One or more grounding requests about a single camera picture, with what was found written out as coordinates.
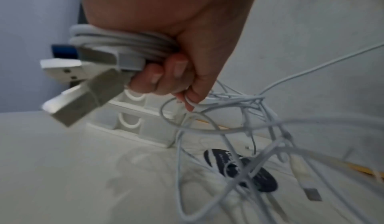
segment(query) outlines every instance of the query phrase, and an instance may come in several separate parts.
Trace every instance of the hand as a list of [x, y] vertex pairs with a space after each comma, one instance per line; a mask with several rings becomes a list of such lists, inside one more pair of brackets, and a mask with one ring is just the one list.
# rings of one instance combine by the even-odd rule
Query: hand
[[[173, 37], [181, 51], [148, 64], [130, 82], [136, 92], [202, 101], [240, 37], [253, 0], [83, 0], [90, 24]], [[186, 108], [193, 107], [186, 103]]]

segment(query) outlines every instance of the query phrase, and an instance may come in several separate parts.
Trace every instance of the gray wall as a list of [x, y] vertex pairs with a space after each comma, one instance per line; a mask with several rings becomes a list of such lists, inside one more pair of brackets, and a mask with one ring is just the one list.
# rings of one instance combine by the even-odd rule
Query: gray wall
[[0, 112], [38, 110], [65, 85], [48, 78], [39, 60], [65, 43], [80, 0], [0, 0]]
[[[285, 76], [384, 41], [384, 0], [256, 0], [220, 79], [247, 94]], [[361, 113], [384, 117], [384, 48], [274, 88], [282, 118]], [[227, 126], [239, 112], [217, 112]], [[349, 144], [374, 148], [384, 170], [382, 133], [335, 126], [289, 127], [301, 146], [340, 156]], [[353, 162], [363, 164], [353, 155]]]

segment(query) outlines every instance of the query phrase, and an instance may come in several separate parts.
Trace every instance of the desk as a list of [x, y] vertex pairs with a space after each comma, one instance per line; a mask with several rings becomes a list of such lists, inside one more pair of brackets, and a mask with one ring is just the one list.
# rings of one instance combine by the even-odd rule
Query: desk
[[[67, 129], [43, 112], [0, 114], [0, 136], [0, 223], [180, 223], [174, 197], [174, 148], [130, 142], [85, 122]], [[190, 136], [186, 148], [199, 154], [207, 145], [223, 148], [207, 136]], [[240, 142], [236, 147], [246, 151]], [[306, 200], [295, 179], [275, 163], [269, 166], [279, 183], [274, 197], [290, 218], [301, 223], [348, 223], [328, 202]], [[201, 184], [198, 173], [185, 176], [184, 202], [189, 212], [222, 188], [213, 179]], [[361, 192], [353, 184], [348, 186]], [[248, 203], [231, 196], [228, 205], [214, 211], [205, 223], [258, 222]], [[384, 220], [382, 203], [370, 204], [372, 198], [366, 195], [360, 199], [370, 214]]]

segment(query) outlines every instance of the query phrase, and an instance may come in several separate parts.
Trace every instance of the wall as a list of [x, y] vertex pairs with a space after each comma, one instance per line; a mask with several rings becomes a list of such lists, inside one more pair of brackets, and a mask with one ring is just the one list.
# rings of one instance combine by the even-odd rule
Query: wall
[[[247, 94], [328, 60], [384, 40], [384, 0], [256, 0], [220, 79]], [[267, 93], [282, 118], [359, 113], [384, 117], [384, 48], [349, 59]], [[222, 124], [238, 112], [217, 112]], [[348, 145], [374, 149], [384, 170], [381, 132], [335, 126], [291, 126], [298, 144], [334, 156]], [[365, 164], [357, 155], [351, 161]]]
[[65, 43], [80, 0], [0, 0], [0, 112], [38, 110], [64, 89], [40, 69]]

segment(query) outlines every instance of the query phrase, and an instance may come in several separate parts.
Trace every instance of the stacked plastic box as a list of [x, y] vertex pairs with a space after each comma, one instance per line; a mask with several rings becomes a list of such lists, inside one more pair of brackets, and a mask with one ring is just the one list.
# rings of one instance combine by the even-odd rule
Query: stacked plastic box
[[[125, 90], [95, 111], [89, 125], [114, 135], [167, 148], [175, 141], [176, 129], [164, 123], [159, 108], [171, 97]], [[178, 124], [183, 121], [185, 113], [184, 105], [177, 101], [164, 109], [166, 118]]]

